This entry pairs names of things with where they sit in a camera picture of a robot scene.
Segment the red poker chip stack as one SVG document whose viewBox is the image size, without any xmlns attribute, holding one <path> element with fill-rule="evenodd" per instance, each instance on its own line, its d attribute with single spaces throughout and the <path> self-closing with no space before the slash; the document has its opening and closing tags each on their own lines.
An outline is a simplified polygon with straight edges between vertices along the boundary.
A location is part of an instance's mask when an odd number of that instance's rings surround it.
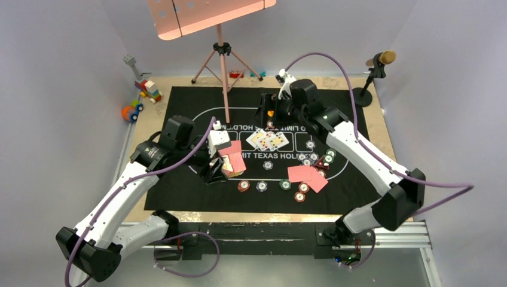
<svg viewBox="0 0 507 287">
<path fill-rule="evenodd" d="M 250 189 L 250 182 L 247 181 L 247 180 L 241 180 L 239 181 L 238 185 L 237 185 L 237 189 L 240 191 L 240 192 L 245 192 L 247 191 L 248 189 Z"/>
</svg>

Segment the red chips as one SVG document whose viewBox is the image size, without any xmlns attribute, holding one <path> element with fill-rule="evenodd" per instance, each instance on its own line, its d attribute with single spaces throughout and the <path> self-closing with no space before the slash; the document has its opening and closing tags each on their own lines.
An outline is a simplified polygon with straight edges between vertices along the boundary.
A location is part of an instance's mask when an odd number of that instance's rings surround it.
<svg viewBox="0 0 507 287">
<path fill-rule="evenodd" d="M 326 173 L 323 170 L 317 170 L 317 171 L 319 172 L 320 175 L 322 175 L 323 177 L 326 178 Z M 304 202 L 306 199 L 306 194 L 309 191 L 313 191 L 313 190 L 306 184 L 306 182 L 300 182 L 298 184 L 298 191 L 294 194 L 295 201 L 298 203 Z"/>
</svg>

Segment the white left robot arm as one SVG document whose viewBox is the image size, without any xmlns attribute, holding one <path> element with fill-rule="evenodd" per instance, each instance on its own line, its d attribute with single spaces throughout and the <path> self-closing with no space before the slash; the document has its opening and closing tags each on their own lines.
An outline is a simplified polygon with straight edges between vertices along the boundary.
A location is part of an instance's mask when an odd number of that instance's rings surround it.
<svg viewBox="0 0 507 287">
<path fill-rule="evenodd" d="M 193 137 L 194 122 L 171 117 L 163 130 L 140 143 L 123 173 L 100 203 L 75 227 L 63 227 L 56 241 L 67 259 L 65 285 L 71 284 L 71 268 L 86 280 L 103 282 L 120 262 L 144 246 L 162 242 L 169 245 L 195 243 L 200 231 L 183 232 L 179 219 L 165 210 L 153 212 L 146 220 L 123 228 L 121 225 L 138 200 L 167 172 L 184 164 L 202 168 L 205 183 L 226 180 L 222 170 L 223 149 L 231 146 L 229 134 L 212 119 L 206 131 Z"/>
</svg>

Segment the lone blue chip mid-table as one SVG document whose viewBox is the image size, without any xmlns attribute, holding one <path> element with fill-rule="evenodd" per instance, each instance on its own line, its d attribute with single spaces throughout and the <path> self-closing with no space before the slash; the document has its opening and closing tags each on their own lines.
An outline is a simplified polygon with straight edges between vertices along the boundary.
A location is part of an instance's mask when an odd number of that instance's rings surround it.
<svg viewBox="0 0 507 287">
<path fill-rule="evenodd" d="M 262 166 L 265 170 L 271 170 L 273 168 L 274 164 L 272 161 L 267 160 L 267 161 L 263 162 Z"/>
</svg>

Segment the red triangular all-in marker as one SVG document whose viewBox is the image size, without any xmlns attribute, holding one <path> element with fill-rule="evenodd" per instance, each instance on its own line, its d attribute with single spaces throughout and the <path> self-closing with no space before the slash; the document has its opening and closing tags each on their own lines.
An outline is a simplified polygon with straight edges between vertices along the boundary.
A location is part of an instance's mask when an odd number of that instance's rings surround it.
<svg viewBox="0 0 507 287">
<path fill-rule="evenodd" d="M 328 170 L 329 169 L 329 164 L 326 163 L 324 161 L 324 159 L 319 159 L 317 162 L 315 162 L 315 164 L 313 165 L 314 167 L 318 168 L 318 169 L 324 169 L 324 170 Z"/>
</svg>

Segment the blue poker chip stack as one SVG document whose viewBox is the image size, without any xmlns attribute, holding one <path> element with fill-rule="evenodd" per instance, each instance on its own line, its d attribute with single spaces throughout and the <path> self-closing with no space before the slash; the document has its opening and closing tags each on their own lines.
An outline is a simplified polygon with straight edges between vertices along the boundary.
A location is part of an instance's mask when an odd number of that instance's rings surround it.
<svg viewBox="0 0 507 287">
<path fill-rule="evenodd" d="M 268 184 L 265 181 L 259 181 L 256 184 L 256 190 L 259 192 L 263 193 L 263 192 L 267 191 L 267 189 L 268 189 Z"/>
</svg>

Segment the green chips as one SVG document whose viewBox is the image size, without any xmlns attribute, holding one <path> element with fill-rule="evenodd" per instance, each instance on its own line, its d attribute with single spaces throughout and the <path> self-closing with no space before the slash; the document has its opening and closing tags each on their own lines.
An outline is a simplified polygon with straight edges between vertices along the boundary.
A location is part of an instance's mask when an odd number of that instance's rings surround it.
<svg viewBox="0 0 507 287">
<path fill-rule="evenodd" d="M 336 155 L 337 155 L 336 150 L 334 150 L 332 148 L 327 149 L 325 155 L 323 156 L 323 162 L 325 164 L 333 163 Z"/>
</svg>

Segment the blue chips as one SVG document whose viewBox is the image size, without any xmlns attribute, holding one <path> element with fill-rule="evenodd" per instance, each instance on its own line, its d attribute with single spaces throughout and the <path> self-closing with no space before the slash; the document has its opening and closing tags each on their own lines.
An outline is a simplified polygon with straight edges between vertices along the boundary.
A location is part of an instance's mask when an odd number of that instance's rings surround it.
<svg viewBox="0 0 507 287">
<path fill-rule="evenodd" d="M 302 165 L 312 166 L 318 161 L 319 155 L 313 151 L 315 146 L 316 146 L 316 144 L 314 141 L 307 141 L 306 148 L 310 149 L 311 152 L 307 152 L 307 153 L 299 152 L 296 154 L 297 160 L 300 161 L 300 163 Z"/>
</svg>

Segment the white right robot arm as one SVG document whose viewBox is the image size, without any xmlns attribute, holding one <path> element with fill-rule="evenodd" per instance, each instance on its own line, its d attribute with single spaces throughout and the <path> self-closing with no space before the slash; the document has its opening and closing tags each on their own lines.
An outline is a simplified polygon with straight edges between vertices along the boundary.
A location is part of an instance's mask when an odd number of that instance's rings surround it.
<svg viewBox="0 0 507 287">
<path fill-rule="evenodd" d="M 336 107 L 326 107 L 315 83 L 296 79 L 285 69 L 276 75 L 276 94 L 263 94 L 254 125 L 276 128 L 299 125 L 323 144 L 343 155 L 373 185 L 380 198 L 357 207 L 335 222 L 335 236 L 350 243 L 359 233 L 383 227 L 395 231 L 423 206 L 424 173 L 408 171 L 391 160 L 357 131 L 355 122 Z"/>
</svg>

